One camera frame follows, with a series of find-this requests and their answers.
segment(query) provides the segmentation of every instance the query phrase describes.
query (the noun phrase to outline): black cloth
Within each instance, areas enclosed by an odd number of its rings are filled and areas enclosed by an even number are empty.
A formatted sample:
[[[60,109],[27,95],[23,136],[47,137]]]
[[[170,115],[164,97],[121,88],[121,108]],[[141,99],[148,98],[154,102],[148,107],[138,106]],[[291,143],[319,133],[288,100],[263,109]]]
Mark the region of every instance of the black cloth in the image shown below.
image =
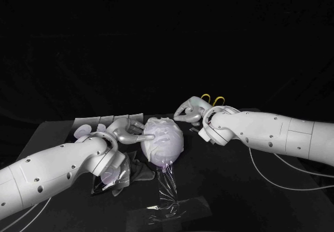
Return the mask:
[[[40,124],[18,159],[59,145],[73,121]],[[180,201],[203,196],[211,216],[183,223],[184,231],[266,231],[329,232],[334,228],[334,206],[321,190],[296,192],[273,186],[259,175],[250,160],[249,149],[237,140],[226,146],[206,143],[188,129],[191,124],[175,122],[184,133],[184,151],[174,163],[177,198]],[[119,146],[121,152],[136,152],[136,159],[147,162],[139,144]],[[312,188],[316,184],[308,174],[285,165],[273,154],[252,151],[253,160],[266,178],[286,187]],[[293,157],[283,157],[296,167]],[[128,211],[158,205],[157,178],[135,181],[122,193],[89,197],[92,174],[85,173],[73,186],[49,202],[44,211],[24,232],[34,231],[125,231]],[[7,230],[20,231],[39,213],[44,202]],[[3,228],[27,211],[7,217]]]

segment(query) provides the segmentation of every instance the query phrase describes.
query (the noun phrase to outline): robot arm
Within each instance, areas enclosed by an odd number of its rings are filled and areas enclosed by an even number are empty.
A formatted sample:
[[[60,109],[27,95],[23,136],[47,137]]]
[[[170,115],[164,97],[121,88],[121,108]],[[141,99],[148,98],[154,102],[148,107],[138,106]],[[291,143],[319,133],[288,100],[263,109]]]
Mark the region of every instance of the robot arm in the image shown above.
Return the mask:
[[[178,116],[180,112],[181,110],[175,112],[174,120],[193,122],[188,121],[191,114],[203,117],[198,134],[206,141],[213,140],[219,145],[226,145],[230,139],[239,139],[256,150],[334,166],[332,123],[305,121],[262,112],[240,112],[230,106],[207,107],[203,111],[188,109],[184,116]]]
[[[105,132],[93,132],[75,143],[43,150],[0,170],[0,220],[36,205],[66,188],[82,173],[99,176],[106,168],[118,168],[125,155],[118,151],[119,141],[132,144],[154,139],[135,135],[144,125],[119,118]]]

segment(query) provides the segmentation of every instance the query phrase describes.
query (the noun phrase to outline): table surface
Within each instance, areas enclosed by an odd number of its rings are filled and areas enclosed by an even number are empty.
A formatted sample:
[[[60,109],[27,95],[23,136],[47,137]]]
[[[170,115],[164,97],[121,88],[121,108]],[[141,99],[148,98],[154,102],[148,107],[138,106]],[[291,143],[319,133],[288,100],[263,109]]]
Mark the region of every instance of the table surface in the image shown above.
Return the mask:
[[[144,122],[152,116],[144,116]],[[18,160],[40,150],[63,143],[73,121],[44,122],[18,156]],[[332,231],[334,205],[321,190],[291,191],[273,186],[259,175],[250,160],[249,149],[240,141],[226,146],[206,143],[188,129],[191,124],[175,122],[184,133],[184,151],[174,163],[178,200],[203,197],[211,216],[184,222],[184,231]],[[119,147],[121,152],[136,151],[147,163],[139,143]],[[318,187],[311,176],[292,169],[273,154],[252,150],[256,166],[266,178],[291,188]],[[283,159],[303,168],[295,157]],[[37,219],[24,229],[62,232],[125,231],[126,212],[158,205],[158,180],[134,182],[113,197],[111,192],[90,196],[92,174],[85,173],[73,186],[52,197]],[[20,231],[40,212],[40,203],[26,217],[5,230]],[[27,211],[17,212],[0,221],[3,229]]]

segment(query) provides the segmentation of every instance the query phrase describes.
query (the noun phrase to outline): inflated plastic bag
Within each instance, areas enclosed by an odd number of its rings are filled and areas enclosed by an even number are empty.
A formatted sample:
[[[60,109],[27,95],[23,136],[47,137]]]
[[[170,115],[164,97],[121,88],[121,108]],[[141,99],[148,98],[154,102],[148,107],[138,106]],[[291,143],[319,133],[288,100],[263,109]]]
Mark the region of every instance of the inflated plastic bag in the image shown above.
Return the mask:
[[[151,117],[142,134],[154,134],[154,140],[141,142],[142,153],[151,163],[165,168],[183,152],[183,132],[170,118]]]

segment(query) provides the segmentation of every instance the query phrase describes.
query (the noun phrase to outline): cable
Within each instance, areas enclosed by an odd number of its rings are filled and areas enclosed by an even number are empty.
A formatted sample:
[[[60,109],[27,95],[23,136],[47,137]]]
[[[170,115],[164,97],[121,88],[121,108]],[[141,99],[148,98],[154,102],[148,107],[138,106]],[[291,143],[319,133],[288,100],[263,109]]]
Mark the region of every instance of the cable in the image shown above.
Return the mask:
[[[28,222],[28,224],[26,225],[26,227],[20,230],[20,232],[21,232],[21,231],[27,228],[27,226],[33,223],[33,221],[34,221],[34,219],[37,218],[37,216],[40,215],[43,209],[40,210],[39,214],[36,215],[36,217],[33,218],[33,220]]]
[[[282,189],[295,190],[295,191],[312,191],[312,190],[319,190],[319,189],[325,189],[325,188],[334,187],[334,185],[328,185],[328,186],[318,187],[318,188],[305,188],[305,189],[298,189],[298,188],[295,188],[295,189],[293,189],[293,188],[288,188],[288,187],[283,187],[283,186],[276,185],[269,179],[266,179],[266,181],[267,181],[269,183],[272,183],[275,186],[280,187]]]
[[[28,214],[28,212],[33,210],[33,208],[37,206],[37,204],[28,209],[28,211],[18,217],[18,219],[11,222],[11,224],[0,230],[0,232],[5,231],[21,219],[23,217]]]
[[[325,176],[325,177],[334,178],[334,175],[324,175],[324,174],[319,174],[319,173],[311,173],[311,172],[308,172],[308,171],[305,171],[305,170],[302,170],[302,169],[293,167],[278,155],[276,155],[276,157],[278,157],[292,168],[295,168],[295,169],[299,170],[301,172],[309,173],[309,174],[312,174],[312,175],[319,175],[319,176]]]

